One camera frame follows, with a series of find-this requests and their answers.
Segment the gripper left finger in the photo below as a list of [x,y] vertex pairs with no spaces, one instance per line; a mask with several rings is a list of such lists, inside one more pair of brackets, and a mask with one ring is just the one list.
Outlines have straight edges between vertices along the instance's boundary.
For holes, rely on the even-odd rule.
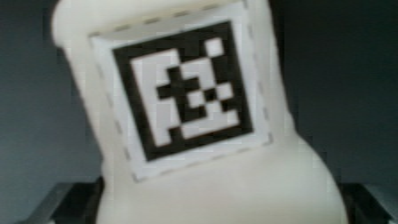
[[22,224],[95,224],[102,182],[58,183]]

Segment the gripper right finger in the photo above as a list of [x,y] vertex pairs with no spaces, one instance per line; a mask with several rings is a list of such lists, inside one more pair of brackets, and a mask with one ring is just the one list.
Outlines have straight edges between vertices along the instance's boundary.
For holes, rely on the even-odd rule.
[[342,183],[347,224],[398,224],[398,196],[374,184]]

